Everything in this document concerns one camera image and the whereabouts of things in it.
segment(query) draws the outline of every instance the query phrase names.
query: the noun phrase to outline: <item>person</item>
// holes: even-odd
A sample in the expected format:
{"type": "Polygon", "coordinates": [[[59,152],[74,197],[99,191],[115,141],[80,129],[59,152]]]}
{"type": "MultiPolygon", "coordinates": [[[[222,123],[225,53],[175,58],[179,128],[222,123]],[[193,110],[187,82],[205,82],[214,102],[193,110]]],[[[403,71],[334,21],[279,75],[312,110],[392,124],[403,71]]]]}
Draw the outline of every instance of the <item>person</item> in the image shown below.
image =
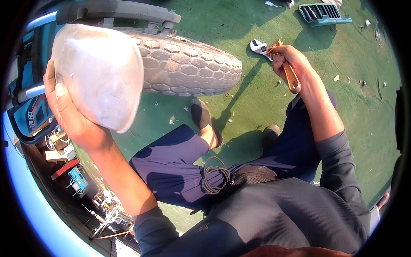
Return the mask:
{"type": "Polygon", "coordinates": [[[369,210],[335,99],[301,52],[292,46],[275,51],[274,72],[286,80],[287,60],[301,83],[283,132],[275,125],[264,131],[260,158],[214,169],[193,165],[223,143],[202,101],[194,99],[190,106],[201,136],[181,125],[127,162],[110,131],[77,111],[48,62],[44,83],[50,108],[133,216],[142,256],[350,256],[367,240],[369,210]],[[314,186],[320,160],[321,184],[314,186]],[[268,179],[230,189],[238,181],[235,174],[244,178],[256,172],[268,179]],[[205,210],[207,216],[179,237],[157,200],[205,210]]]}

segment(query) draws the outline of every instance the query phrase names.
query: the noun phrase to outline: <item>blue machine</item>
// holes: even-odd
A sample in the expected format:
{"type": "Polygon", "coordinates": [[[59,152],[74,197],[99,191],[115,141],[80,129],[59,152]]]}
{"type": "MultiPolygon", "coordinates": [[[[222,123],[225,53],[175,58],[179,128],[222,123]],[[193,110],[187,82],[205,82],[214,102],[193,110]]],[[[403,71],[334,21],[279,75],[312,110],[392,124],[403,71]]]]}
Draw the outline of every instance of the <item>blue machine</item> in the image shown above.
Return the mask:
{"type": "Polygon", "coordinates": [[[88,186],[88,182],[84,178],[84,176],[81,174],[81,172],[78,170],[78,168],[74,167],[71,171],[69,171],[69,175],[71,177],[71,180],[70,180],[70,185],[68,185],[67,188],[69,186],[72,186],[74,190],[76,191],[74,195],[84,194],[84,189],[88,186]]]}

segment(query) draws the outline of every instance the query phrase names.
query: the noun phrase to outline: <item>dark gray shirt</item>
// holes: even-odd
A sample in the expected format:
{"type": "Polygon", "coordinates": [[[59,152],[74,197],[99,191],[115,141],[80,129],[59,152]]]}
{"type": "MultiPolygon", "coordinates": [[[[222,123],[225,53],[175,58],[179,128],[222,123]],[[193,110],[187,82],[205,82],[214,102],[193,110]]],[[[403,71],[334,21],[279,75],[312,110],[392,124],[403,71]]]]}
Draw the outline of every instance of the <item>dark gray shirt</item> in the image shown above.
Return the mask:
{"type": "Polygon", "coordinates": [[[136,216],[142,256],[240,256],[263,245],[355,253],[367,240],[370,217],[346,133],[316,146],[320,186],[297,178],[245,185],[181,237],[158,207],[136,216]]]}

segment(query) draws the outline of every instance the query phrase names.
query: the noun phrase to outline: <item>tire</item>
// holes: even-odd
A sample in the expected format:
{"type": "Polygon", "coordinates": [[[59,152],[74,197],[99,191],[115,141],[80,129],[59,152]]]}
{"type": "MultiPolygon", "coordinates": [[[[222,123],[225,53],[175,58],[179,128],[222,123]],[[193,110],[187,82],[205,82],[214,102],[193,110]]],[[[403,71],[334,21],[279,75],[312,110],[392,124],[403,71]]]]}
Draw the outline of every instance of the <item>tire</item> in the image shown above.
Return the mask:
{"type": "Polygon", "coordinates": [[[135,40],[144,63],[143,90],[179,96],[218,95],[240,80],[242,63],[204,43],[120,30],[135,40]]]}

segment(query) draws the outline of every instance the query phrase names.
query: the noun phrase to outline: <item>silver wrench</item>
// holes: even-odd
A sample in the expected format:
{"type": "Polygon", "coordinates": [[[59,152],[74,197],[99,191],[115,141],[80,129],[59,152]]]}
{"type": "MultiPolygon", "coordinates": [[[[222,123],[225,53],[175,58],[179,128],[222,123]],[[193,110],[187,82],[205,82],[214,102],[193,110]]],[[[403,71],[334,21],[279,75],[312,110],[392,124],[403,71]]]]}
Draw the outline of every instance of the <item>silver wrench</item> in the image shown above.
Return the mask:
{"type": "Polygon", "coordinates": [[[254,39],[250,42],[250,48],[251,51],[262,54],[272,62],[272,58],[267,55],[267,42],[261,43],[259,40],[254,39]]]}

